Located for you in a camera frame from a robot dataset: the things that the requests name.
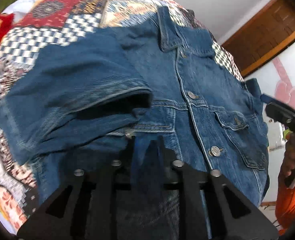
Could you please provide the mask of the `orange sleeve forearm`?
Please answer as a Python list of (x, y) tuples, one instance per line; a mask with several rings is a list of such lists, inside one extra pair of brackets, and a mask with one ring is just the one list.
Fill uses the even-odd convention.
[(278, 193), (276, 201), (275, 215), (282, 230), (282, 235), (295, 221), (295, 187), (287, 188), (284, 184), (285, 177), (280, 173), (278, 177)]

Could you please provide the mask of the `person right hand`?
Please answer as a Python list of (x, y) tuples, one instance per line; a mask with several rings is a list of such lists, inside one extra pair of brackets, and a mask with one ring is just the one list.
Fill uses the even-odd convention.
[(286, 136), (285, 153), (282, 165), (280, 167), (279, 181), (290, 176), (295, 169), (295, 133), (288, 133)]

